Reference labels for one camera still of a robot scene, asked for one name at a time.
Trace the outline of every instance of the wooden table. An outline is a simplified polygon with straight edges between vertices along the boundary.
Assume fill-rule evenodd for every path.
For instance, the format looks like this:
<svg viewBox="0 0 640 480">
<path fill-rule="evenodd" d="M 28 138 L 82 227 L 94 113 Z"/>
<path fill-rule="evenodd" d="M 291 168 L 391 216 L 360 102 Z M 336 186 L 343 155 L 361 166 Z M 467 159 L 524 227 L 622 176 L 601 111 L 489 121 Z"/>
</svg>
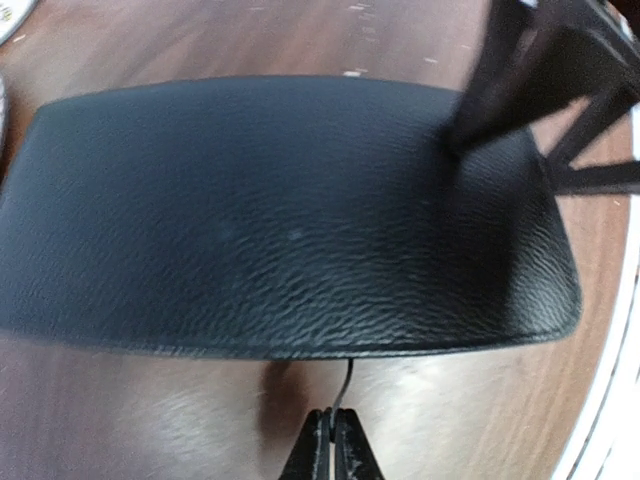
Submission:
<svg viewBox="0 0 640 480">
<path fill-rule="evenodd" d="M 40 105 L 115 87 L 352 72 L 462 89 L 485 8 L 477 0 L 43 0 L 0 49 L 11 99 L 4 158 Z M 538 131 L 541 143 L 568 115 Z M 624 120 L 583 161 L 629 155 Z M 624 197 L 561 204 L 585 297 L 574 336 L 356 362 L 346 404 L 359 411 L 389 480 L 550 476 L 606 337 L 629 211 Z M 276 478 L 306 411 L 331 403 L 345 367 L 120 356 L 5 335 L 0 478 Z"/>
</svg>

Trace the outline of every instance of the white border strip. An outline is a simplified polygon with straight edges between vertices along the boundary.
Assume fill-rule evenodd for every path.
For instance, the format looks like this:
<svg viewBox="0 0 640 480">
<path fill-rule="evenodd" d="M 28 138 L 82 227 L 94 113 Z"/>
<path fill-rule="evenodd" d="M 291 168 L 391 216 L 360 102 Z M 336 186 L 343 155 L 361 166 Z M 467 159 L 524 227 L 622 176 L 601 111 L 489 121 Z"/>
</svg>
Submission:
<svg viewBox="0 0 640 480">
<path fill-rule="evenodd" d="M 623 22 L 623 30 L 630 34 L 626 22 Z M 635 160 L 640 159 L 640 107 L 635 106 L 631 110 L 632 127 L 632 152 Z M 630 318 L 631 303 L 635 288 L 635 277 L 640 261 L 640 198 L 632 195 L 629 206 L 629 227 L 627 230 L 627 242 L 620 274 L 620 286 L 618 296 L 613 309 L 609 334 L 598 363 L 591 389 L 587 395 L 584 407 L 573 429 L 571 437 L 567 442 L 565 450 L 558 465 L 551 477 L 552 480 L 565 480 L 571 477 L 572 480 L 595 479 L 602 467 L 609 449 L 613 444 L 613 438 L 609 438 L 611 431 L 604 431 L 601 427 L 604 406 L 603 401 L 609 390 L 609 395 L 614 393 L 614 381 L 612 374 L 616 368 L 618 356 L 621 355 L 621 348 L 627 321 Z"/>
</svg>

